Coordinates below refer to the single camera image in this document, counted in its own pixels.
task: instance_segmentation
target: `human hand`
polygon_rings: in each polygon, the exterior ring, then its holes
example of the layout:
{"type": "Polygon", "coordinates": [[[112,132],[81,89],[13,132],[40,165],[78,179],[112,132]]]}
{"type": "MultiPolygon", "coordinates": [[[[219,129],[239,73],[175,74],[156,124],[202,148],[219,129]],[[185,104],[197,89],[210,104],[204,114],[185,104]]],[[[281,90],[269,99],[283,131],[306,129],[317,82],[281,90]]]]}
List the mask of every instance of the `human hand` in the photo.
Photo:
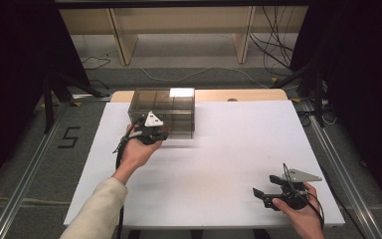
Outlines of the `human hand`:
{"type": "MultiPolygon", "coordinates": [[[[317,197],[317,192],[313,186],[307,182],[305,182],[303,185],[309,194],[317,197]]],[[[315,207],[315,209],[319,210],[318,201],[313,196],[308,195],[308,201],[315,207]]],[[[306,205],[300,210],[294,210],[290,208],[284,201],[278,198],[273,200],[273,204],[289,218],[293,229],[299,236],[304,239],[324,238],[324,234],[321,230],[320,220],[311,207],[306,205]]]]}
{"type": "Polygon", "coordinates": [[[123,150],[122,161],[112,177],[126,184],[132,173],[138,167],[143,166],[161,144],[162,141],[157,141],[154,144],[146,145],[136,138],[131,138],[123,150]]]}

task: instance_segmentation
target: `sleeve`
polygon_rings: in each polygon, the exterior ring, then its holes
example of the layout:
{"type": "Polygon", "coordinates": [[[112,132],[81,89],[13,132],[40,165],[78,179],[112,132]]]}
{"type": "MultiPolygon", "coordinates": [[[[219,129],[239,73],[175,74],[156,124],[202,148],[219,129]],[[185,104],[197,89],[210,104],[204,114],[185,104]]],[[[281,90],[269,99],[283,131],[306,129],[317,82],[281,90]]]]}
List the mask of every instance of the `sleeve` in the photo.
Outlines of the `sleeve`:
{"type": "Polygon", "coordinates": [[[126,194],[119,180],[110,177],[102,181],[61,238],[111,238],[126,194]]]}

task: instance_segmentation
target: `gray floor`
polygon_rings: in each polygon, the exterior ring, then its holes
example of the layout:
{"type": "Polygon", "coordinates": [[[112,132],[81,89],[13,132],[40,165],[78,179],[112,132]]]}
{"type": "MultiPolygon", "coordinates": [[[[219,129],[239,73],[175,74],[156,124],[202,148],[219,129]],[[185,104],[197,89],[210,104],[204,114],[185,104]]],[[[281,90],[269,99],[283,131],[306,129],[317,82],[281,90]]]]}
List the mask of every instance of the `gray floor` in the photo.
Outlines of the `gray floor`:
{"type": "MultiPolygon", "coordinates": [[[[292,44],[295,35],[289,35],[286,38],[292,44]]],[[[118,61],[116,47],[111,37],[74,36],[73,39],[83,60],[87,57],[110,59],[110,63],[102,68],[88,70],[90,79],[100,80],[110,87],[109,90],[106,90],[99,82],[92,82],[96,89],[102,91],[133,89],[135,86],[139,86],[140,81],[147,81],[148,84],[151,82],[151,84],[179,84],[180,86],[182,86],[181,84],[188,86],[187,84],[193,83],[201,89],[263,88],[263,86],[268,87],[272,84],[271,77],[277,77],[275,74],[260,69],[264,66],[264,57],[252,44],[249,47],[247,62],[238,64],[232,38],[229,35],[140,36],[132,62],[127,67],[116,62],[118,61]],[[173,80],[175,83],[150,80],[140,68],[144,69],[152,78],[173,80]]],[[[274,51],[274,53],[278,57],[281,56],[278,51],[274,51]]],[[[106,61],[87,61],[85,68],[93,69],[104,62],[106,61]]],[[[273,60],[269,60],[267,65],[275,67],[276,72],[287,73],[285,69],[278,68],[273,60]]],[[[295,84],[297,82],[286,86],[286,92],[290,98],[296,97],[295,84]]],[[[296,104],[295,108],[298,111],[303,110],[303,104],[296,104]]],[[[71,106],[67,109],[6,238],[58,238],[61,235],[65,228],[63,221],[81,176],[88,156],[88,148],[93,142],[103,109],[104,102],[81,103],[79,107],[71,106]],[[60,148],[62,145],[71,143],[70,140],[65,140],[63,137],[67,128],[72,126],[79,127],[71,131],[79,138],[76,146],[60,148]]],[[[0,213],[33,158],[36,148],[43,138],[44,126],[44,109],[38,103],[29,127],[20,137],[19,144],[14,148],[11,158],[4,163],[0,170],[0,213]]],[[[358,217],[330,165],[324,148],[319,143],[312,124],[305,127],[304,130],[318,162],[330,176],[330,185],[355,219],[355,223],[359,224],[358,217]]],[[[382,230],[382,193],[380,189],[368,169],[360,166],[361,158],[344,127],[339,123],[327,124],[325,130],[382,230]]],[[[341,211],[345,215],[346,224],[342,227],[325,229],[326,237],[361,238],[353,222],[343,210],[341,211]]],[[[298,238],[291,228],[270,229],[269,232],[272,238],[298,238]]],[[[140,238],[188,239],[191,238],[191,234],[189,231],[143,231],[140,238]]],[[[252,230],[206,230],[203,238],[252,239],[254,235],[252,230]]]]}

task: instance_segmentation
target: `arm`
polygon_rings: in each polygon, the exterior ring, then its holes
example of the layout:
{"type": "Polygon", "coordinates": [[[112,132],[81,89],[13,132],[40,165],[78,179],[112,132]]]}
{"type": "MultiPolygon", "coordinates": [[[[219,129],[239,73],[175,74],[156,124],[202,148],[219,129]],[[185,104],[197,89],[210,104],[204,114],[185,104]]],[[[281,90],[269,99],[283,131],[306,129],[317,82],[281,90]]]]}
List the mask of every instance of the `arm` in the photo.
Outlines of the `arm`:
{"type": "MultiPolygon", "coordinates": [[[[308,193],[317,196],[317,192],[309,183],[304,183],[308,193]]],[[[318,202],[311,195],[308,195],[309,202],[318,210],[318,202]]],[[[293,210],[285,202],[275,198],[273,204],[280,209],[292,223],[293,229],[303,239],[323,239],[320,221],[315,212],[308,205],[300,210],[293,210]]]]}
{"type": "Polygon", "coordinates": [[[161,143],[144,145],[138,139],[131,139],[125,146],[119,168],[97,186],[61,238],[111,238],[127,194],[126,182],[161,143]]]}

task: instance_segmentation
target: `white tabletop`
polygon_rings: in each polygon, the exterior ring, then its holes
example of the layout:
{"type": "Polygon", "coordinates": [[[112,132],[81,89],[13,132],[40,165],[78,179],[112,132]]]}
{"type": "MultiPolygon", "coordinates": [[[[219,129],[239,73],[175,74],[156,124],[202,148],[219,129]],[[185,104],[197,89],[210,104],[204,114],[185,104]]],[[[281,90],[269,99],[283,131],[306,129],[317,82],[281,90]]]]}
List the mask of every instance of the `white tabletop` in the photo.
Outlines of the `white tabletop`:
{"type": "MultiPolygon", "coordinates": [[[[129,123],[129,104],[108,103],[65,224],[70,224],[98,183],[114,172],[113,150],[129,123]]],[[[323,174],[289,101],[196,103],[193,139],[164,141],[128,180],[123,226],[131,229],[271,228],[289,226],[265,208],[253,187],[281,193],[269,175],[283,163],[323,174]]],[[[325,226],[344,220],[326,182],[313,182],[325,226]]]]}

